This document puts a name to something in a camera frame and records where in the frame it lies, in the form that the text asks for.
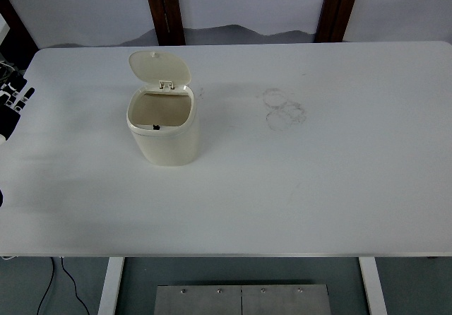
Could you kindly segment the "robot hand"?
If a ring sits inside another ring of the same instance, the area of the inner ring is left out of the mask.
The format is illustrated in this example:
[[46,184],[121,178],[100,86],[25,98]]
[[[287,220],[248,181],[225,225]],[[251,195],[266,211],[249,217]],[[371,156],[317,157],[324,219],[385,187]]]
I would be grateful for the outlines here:
[[26,84],[27,80],[14,72],[1,86],[1,144],[13,134],[20,120],[21,111],[35,92],[35,89],[30,87],[19,97]]

